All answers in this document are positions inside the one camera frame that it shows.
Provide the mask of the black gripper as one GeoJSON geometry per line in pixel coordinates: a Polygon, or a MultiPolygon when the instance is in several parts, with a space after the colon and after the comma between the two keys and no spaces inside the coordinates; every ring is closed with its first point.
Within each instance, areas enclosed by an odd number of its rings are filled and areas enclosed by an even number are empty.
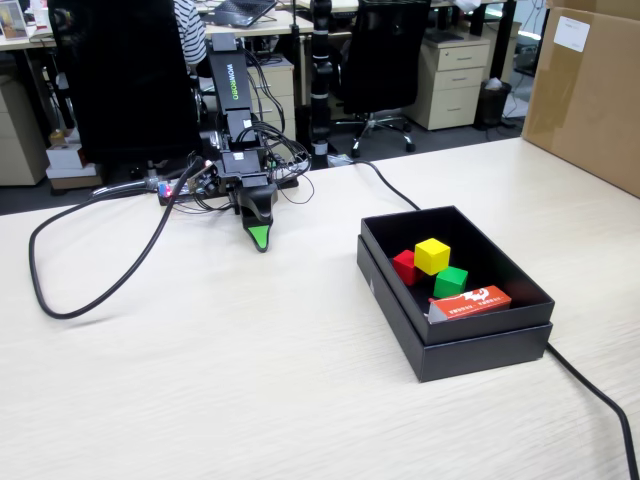
{"type": "Polygon", "coordinates": [[[240,207],[243,229],[258,252],[269,248],[272,208],[277,187],[265,170],[262,149],[224,152],[217,163],[220,186],[232,191],[240,207]]]}

